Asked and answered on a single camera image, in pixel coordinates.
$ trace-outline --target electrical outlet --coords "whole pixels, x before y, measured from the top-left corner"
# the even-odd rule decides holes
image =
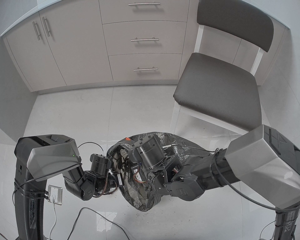
[[[54,203],[62,205],[62,187],[48,185],[49,198],[54,198]]]

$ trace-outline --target white cable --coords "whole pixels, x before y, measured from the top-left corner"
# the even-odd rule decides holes
[[[53,211],[54,211],[54,215],[55,215],[55,221],[54,221],[54,224],[53,224],[53,226],[52,226],[52,228],[50,229],[50,232],[49,232],[49,240],[51,240],[51,238],[50,238],[51,237],[51,233],[52,233],[53,228],[55,227],[56,220],[57,220],[56,212],[55,212],[55,203],[54,203],[53,196],[52,196],[51,202],[52,202]]]

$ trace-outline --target robotic arm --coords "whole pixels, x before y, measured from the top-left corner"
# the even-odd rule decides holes
[[[18,240],[45,239],[43,207],[48,178],[62,173],[66,189],[82,200],[122,185],[120,176],[108,173],[113,162],[107,157],[91,155],[91,170],[84,172],[75,140],[64,135],[20,138],[15,155]],[[230,184],[243,181],[276,207],[287,209],[276,212],[272,239],[293,238],[299,209],[289,209],[300,205],[300,150],[275,129],[262,125],[232,141],[227,149],[203,159],[190,157],[183,166],[177,156],[164,153],[156,135],[136,142],[128,156],[136,163],[132,171],[138,180],[148,180],[161,195],[186,201],[227,185],[223,177]]]

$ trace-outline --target trash bag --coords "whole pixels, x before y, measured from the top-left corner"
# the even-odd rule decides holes
[[[123,175],[124,186],[120,188],[123,197],[130,205],[142,212],[146,212],[158,204],[162,195],[155,191],[154,186],[149,181],[141,184],[133,180],[131,167],[136,164],[129,160],[128,151],[136,141],[150,134],[156,134],[159,137],[161,146],[177,144],[201,148],[199,145],[171,133],[151,132],[124,138],[107,151],[106,155],[114,159],[114,171],[121,172]],[[207,151],[178,146],[165,148],[164,152],[168,156],[177,155],[182,165],[189,157],[199,156],[204,158],[210,155]]]

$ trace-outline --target drawer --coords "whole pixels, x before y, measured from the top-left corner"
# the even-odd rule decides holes
[[[178,21],[188,19],[189,0],[99,0],[102,23],[117,23],[127,21]]]
[[[114,81],[178,79],[182,54],[142,53],[109,56]]]
[[[103,25],[108,55],[182,53],[186,22],[136,21]],[[138,38],[156,40],[131,41]]]

